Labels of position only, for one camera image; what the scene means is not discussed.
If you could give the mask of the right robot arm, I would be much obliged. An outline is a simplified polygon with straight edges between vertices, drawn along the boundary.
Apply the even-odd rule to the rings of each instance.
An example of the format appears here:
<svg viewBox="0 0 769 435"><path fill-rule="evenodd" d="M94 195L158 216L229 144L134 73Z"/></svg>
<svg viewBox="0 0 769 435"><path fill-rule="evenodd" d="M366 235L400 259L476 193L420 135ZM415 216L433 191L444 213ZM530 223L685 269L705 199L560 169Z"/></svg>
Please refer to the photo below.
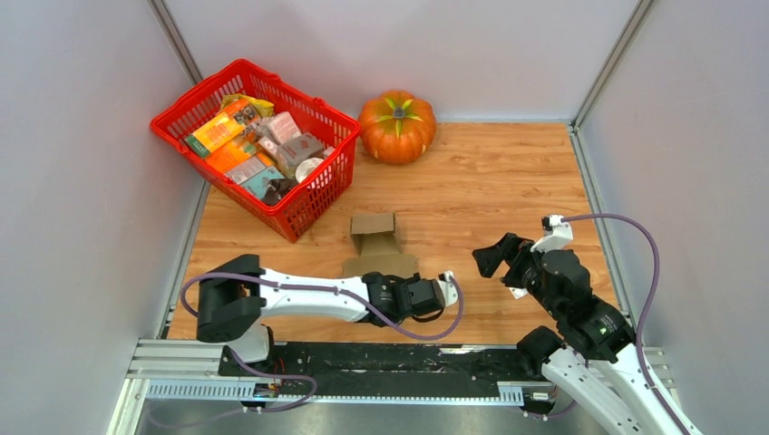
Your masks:
<svg viewBox="0 0 769 435"><path fill-rule="evenodd" d="M547 229L533 241L513 233L473 250L479 273L531 295L555 321L521 339L517 366L525 377L545 378L565 391L610 434L697 434L675 403L623 314L594 295L589 270L567 245L570 226Z"/></svg>

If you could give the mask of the brown cardboard box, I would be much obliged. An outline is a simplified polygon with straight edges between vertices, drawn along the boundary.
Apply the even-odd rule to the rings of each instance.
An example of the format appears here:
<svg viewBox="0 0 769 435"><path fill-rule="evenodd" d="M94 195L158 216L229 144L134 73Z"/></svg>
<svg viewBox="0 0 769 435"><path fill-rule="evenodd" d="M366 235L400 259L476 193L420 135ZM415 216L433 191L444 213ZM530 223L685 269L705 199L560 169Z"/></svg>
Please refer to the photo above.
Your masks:
<svg viewBox="0 0 769 435"><path fill-rule="evenodd" d="M404 252L396 214L357 214L350 221L355 255L342 263L342 276L382 275L411 277L418 272L418 258Z"/></svg>

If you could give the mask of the small white packet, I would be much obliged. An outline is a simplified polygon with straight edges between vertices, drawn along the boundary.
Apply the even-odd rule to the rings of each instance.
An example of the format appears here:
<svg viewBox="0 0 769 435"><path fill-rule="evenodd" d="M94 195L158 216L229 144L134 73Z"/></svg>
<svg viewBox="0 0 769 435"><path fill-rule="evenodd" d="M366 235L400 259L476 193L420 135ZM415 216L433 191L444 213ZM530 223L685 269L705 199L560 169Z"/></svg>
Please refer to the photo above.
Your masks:
<svg viewBox="0 0 769 435"><path fill-rule="evenodd" d="M521 299L528 294L528 291L524 288L510 287L509 290L515 299Z"/></svg>

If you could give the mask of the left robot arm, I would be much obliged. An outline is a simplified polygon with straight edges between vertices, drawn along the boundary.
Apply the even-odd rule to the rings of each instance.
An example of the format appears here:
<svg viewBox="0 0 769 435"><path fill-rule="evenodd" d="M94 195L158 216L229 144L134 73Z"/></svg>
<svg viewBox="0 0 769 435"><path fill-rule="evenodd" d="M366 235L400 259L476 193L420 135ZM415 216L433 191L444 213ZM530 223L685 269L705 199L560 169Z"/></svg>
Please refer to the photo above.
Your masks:
<svg viewBox="0 0 769 435"><path fill-rule="evenodd" d="M397 329L407 318L430 322L458 303L452 271L427 279L417 265L409 254L366 255L347 259L340 277L320 278L266 268L245 254L185 287L199 287L197 340L234 348L247 369L264 376L277 364L265 318L320 316Z"/></svg>

